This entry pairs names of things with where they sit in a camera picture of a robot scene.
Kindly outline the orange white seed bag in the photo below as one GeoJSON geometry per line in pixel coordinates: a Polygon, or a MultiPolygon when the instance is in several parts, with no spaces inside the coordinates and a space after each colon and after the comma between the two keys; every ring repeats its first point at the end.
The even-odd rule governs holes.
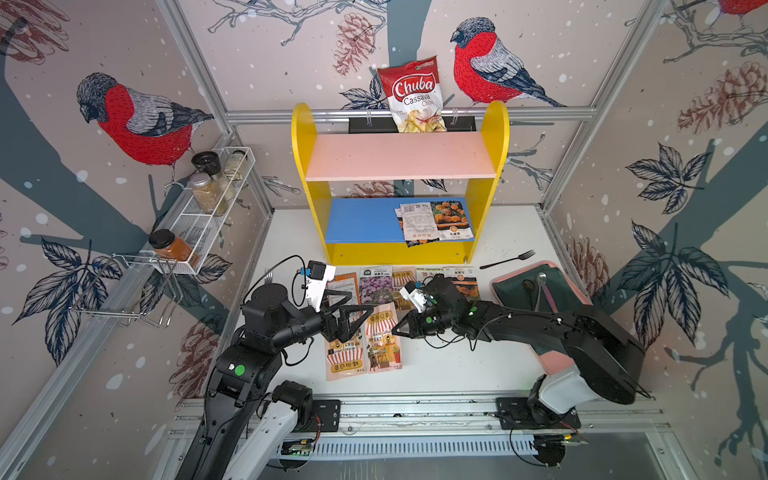
{"type": "Polygon", "coordinates": [[[337,275],[327,284],[326,290],[343,291],[351,295],[347,305],[359,304],[358,277],[357,274],[346,273],[337,275]]]}

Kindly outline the white text seed bag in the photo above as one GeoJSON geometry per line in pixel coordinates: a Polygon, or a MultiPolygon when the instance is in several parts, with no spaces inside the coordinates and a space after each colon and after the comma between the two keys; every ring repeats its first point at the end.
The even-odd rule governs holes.
{"type": "Polygon", "coordinates": [[[439,237],[429,202],[401,204],[399,210],[406,241],[427,241],[439,237]]]}

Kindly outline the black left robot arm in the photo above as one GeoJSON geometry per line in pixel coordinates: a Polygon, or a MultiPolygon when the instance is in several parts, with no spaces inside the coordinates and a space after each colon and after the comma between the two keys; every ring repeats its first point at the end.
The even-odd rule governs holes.
{"type": "Polygon", "coordinates": [[[321,296],[320,310],[296,307],[279,283],[259,286],[242,306],[245,325],[218,357],[208,380],[204,412],[176,477],[223,479],[236,446],[267,389],[284,365],[284,351],[316,335],[346,342],[374,312],[370,304],[350,305],[321,296]]]}

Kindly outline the hidden orange flower seed bag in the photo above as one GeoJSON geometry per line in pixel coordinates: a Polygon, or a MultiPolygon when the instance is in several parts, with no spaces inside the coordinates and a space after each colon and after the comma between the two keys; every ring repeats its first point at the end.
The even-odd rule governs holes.
{"type": "Polygon", "coordinates": [[[405,245],[408,248],[416,247],[416,246],[422,246],[429,243],[434,243],[440,241],[440,238],[422,238],[422,239],[412,239],[412,240],[405,240],[405,245]]]}

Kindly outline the market stall seed bag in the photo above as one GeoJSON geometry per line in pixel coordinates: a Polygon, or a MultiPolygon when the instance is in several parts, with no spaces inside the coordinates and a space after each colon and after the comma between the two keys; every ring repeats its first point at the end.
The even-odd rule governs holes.
{"type": "Polygon", "coordinates": [[[412,304],[405,299],[400,290],[409,282],[416,281],[416,268],[413,266],[397,266],[392,269],[393,299],[397,310],[407,311],[412,304]]]}

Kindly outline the blue flower seed bag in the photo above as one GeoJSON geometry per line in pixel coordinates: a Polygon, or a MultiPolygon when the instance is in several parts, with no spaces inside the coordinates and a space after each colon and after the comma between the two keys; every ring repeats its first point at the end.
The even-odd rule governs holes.
{"type": "Polygon", "coordinates": [[[429,283],[436,276],[443,274],[443,267],[418,267],[416,269],[416,280],[418,283],[424,285],[429,283]]]}

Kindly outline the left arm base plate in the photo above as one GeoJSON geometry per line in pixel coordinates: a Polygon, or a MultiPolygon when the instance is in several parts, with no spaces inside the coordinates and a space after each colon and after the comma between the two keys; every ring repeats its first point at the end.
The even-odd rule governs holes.
{"type": "Polygon", "coordinates": [[[337,432],[341,414],[341,401],[313,400],[310,412],[299,417],[294,432],[313,433],[337,432]]]}

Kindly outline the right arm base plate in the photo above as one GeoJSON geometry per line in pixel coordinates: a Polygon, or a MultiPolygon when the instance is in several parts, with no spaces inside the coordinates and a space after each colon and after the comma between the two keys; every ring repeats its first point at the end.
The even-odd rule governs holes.
{"type": "Polygon", "coordinates": [[[581,421],[575,409],[566,413],[557,413],[545,407],[539,401],[530,402],[523,397],[497,397],[495,399],[496,417],[503,430],[578,430],[581,421]]]}

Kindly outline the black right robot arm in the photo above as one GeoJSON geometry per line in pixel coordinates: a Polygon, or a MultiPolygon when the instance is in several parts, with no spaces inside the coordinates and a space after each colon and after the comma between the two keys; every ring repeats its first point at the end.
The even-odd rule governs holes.
{"type": "Polygon", "coordinates": [[[644,347],[597,307],[537,312],[470,301],[442,275],[422,287],[410,282],[401,295],[414,308],[392,329],[396,336],[425,339],[452,330],[472,347],[479,341],[512,341],[570,358],[572,367],[540,376],[529,394],[528,409],[539,423],[546,414],[563,417],[598,398],[630,405],[644,392],[644,347]]]}

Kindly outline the purple flower seed bag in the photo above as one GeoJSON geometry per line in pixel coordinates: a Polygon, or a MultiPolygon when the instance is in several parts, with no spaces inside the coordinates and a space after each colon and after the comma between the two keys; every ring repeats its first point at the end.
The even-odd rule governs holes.
{"type": "Polygon", "coordinates": [[[362,267],[359,280],[360,302],[382,305],[394,301],[391,266],[362,267]]]}

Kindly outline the orange flower seed bag top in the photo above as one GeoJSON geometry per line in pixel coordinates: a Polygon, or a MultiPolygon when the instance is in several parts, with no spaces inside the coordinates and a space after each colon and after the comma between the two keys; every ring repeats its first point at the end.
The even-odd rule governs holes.
{"type": "Polygon", "coordinates": [[[480,297],[477,275],[472,267],[444,267],[443,274],[467,299],[473,300],[480,297]]]}

